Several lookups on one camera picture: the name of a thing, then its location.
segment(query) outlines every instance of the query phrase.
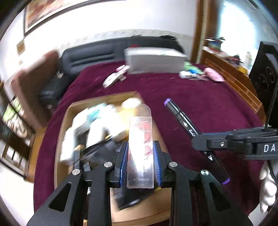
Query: black leather sofa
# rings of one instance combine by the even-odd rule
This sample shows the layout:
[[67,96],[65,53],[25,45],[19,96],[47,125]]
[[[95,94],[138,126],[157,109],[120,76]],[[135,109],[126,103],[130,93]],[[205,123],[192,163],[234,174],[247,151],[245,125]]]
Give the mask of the black leather sofa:
[[59,59],[61,78],[52,77],[39,93],[40,103],[46,107],[56,107],[68,86],[86,67],[106,62],[125,60],[124,49],[131,46],[172,48],[184,53],[176,39],[171,36],[109,39],[66,49]]

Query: white floor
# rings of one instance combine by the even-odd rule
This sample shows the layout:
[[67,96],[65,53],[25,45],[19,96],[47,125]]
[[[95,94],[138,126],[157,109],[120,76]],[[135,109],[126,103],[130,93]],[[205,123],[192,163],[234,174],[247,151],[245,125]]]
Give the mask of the white floor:
[[[34,184],[25,182],[20,176],[0,164],[0,195],[21,226],[26,226],[34,214],[33,189]],[[257,206],[249,218],[254,226],[258,226],[265,215]]]

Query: clear plastic case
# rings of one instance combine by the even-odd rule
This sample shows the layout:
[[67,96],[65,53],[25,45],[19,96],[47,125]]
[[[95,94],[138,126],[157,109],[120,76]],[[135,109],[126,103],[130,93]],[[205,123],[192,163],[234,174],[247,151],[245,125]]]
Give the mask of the clear plastic case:
[[130,118],[127,188],[154,188],[153,132],[150,108],[140,104]]

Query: wooden floor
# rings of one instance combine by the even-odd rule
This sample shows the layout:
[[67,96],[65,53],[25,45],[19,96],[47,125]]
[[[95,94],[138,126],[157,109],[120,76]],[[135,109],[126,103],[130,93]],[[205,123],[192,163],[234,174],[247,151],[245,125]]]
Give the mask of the wooden floor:
[[26,181],[31,183],[34,182],[37,158],[39,154],[39,149],[41,147],[41,142],[43,141],[45,130],[46,128],[41,128],[37,130],[33,147],[31,150],[30,161],[27,169],[27,176],[25,178]]

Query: black marker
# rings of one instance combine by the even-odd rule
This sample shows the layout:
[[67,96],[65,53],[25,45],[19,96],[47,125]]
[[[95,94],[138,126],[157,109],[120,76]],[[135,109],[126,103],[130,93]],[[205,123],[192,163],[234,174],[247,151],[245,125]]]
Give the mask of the black marker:
[[[176,120],[181,124],[181,126],[187,131],[190,139],[200,134],[198,129],[193,125],[191,120],[186,116],[186,114],[172,101],[168,98],[164,105],[173,115]],[[215,178],[222,184],[227,184],[230,181],[229,175],[222,166],[221,162],[218,161],[214,152],[212,151],[201,151],[201,154],[205,157],[208,163],[211,165],[211,172]]]

